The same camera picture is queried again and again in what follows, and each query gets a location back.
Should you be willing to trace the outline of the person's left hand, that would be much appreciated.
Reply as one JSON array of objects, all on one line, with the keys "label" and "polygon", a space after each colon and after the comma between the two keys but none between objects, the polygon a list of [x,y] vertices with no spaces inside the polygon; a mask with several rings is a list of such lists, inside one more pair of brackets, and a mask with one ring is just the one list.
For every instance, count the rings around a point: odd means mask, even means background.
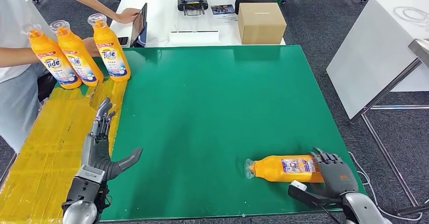
[{"label": "person's left hand", "polygon": [[116,13],[113,17],[113,20],[122,24],[132,23],[139,13],[139,9],[126,8],[121,13]]}]

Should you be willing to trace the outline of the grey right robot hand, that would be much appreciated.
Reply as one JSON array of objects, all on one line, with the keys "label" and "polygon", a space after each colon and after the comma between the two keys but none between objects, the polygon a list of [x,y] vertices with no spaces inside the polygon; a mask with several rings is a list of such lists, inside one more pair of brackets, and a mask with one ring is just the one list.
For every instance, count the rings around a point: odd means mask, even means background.
[{"label": "grey right robot hand", "polygon": [[329,153],[315,148],[311,151],[314,162],[324,181],[321,194],[329,198],[338,198],[344,193],[357,192],[358,183],[350,167],[335,153]]}]

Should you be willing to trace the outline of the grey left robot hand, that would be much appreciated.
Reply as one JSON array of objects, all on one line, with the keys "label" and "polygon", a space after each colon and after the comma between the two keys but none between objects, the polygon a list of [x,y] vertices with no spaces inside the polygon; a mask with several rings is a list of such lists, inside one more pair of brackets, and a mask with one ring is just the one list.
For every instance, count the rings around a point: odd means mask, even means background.
[{"label": "grey left robot hand", "polygon": [[113,104],[109,97],[106,97],[98,106],[89,133],[86,135],[81,164],[88,165],[105,171],[104,181],[115,179],[121,173],[135,165],[141,157],[143,149],[137,147],[132,150],[129,156],[112,161],[109,154],[109,131],[115,111],[110,111]]}]

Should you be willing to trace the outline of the person's right hand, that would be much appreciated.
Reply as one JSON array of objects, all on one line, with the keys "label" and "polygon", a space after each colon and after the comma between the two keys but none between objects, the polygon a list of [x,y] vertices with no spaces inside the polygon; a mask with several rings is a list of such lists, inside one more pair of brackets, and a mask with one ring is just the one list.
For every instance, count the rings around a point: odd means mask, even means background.
[{"label": "person's right hand", "polygon": [[82,41],[86,50],[92,57],[100,57],[100,53],[92,37],[84,38]]}]

